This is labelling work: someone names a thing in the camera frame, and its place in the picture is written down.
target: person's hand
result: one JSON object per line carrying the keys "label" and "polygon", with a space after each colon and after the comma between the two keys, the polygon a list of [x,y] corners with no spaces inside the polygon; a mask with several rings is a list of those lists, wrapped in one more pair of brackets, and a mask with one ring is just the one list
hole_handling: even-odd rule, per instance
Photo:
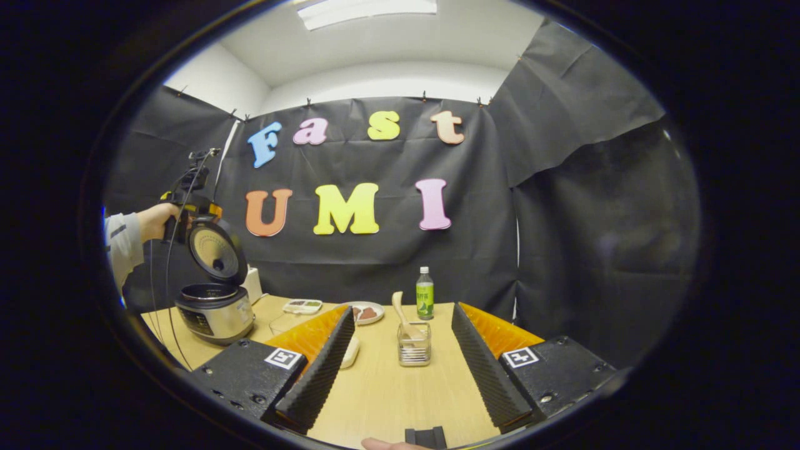
{"label": "person's hand", "polygon": [[428,447],[408,444],[407,442],[395,442],[394,444],[390,444],[372,437],[362,440],[361,445],[363,445],[366,450],[430,450]]}
{"label": "person's hand", "polygon": [[151,239],[164,237],[164,225],[170,217],[178,218],[180,209],[172,203],[159,203],[158,205],[136,213],[139,219],[139,232],[142,234],[142,243]]}

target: person's arm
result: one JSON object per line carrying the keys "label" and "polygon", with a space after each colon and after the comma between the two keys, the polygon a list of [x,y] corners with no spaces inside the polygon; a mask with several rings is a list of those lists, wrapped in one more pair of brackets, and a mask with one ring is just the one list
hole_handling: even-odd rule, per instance
{"label": "person's arm", "polygon": [[160,203],[141,212],[117,214],[106,219],[106,253],[114,272],[117,290],[134,267],[144,263],[142,244],[164,236],[164,224],[180,210],[171,203]]}
{"label": "person's arm", "polygon": [[368,437],[361,441],[361,445],[366,450],[430,450],[428,447],[421,445],[408,444],[405,442],[395,442],[390,444],[384,440]]}
{"label": "person's arm", "polygon": [[145,261],[136,213],[112,215],[106,219],[106,253],[117,290],[122,292],[128,274]]}

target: spoon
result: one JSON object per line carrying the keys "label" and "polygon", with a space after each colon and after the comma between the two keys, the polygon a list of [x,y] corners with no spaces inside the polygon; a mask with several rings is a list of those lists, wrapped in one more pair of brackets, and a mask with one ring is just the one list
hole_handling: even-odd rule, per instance
{"label": "spoon", "polygon": [[401,300],[402,300],[402,291],[398,291],[392,294],[392,306],[394,306],[394,310],[398,313],[398,316],[400,316],[400,322],[402,323],[403,331],[412,340],[424,340],[425,334],[423,334],[422,331],[419,331],[419,329],[416,328],[415,326],[408,323],[406,315],[402,313],[402,308],[400,307]]}

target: ceiling light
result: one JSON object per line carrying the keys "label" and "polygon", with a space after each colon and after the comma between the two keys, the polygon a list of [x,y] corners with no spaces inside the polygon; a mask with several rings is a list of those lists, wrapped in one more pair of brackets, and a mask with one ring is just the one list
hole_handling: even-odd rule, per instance
{"label": "ceiling light", "polygon": [[298,10],[308,30],[384,14],[436,14],[436,0],[325,0]]}

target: blue letter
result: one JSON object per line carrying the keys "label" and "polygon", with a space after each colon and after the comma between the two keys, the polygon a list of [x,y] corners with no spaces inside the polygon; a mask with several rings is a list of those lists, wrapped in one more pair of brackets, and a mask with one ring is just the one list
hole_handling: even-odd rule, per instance
{"label": "blue letter", "polygon": [[258,169],[275,157],[275,152],[270,147],[275,148],[278,145],[278,135],[275,132],[280,130],[281,123],[272,122],[267,128],[247,139],[247,143],[253,146],[253,152],[255,153],[253,167]]}

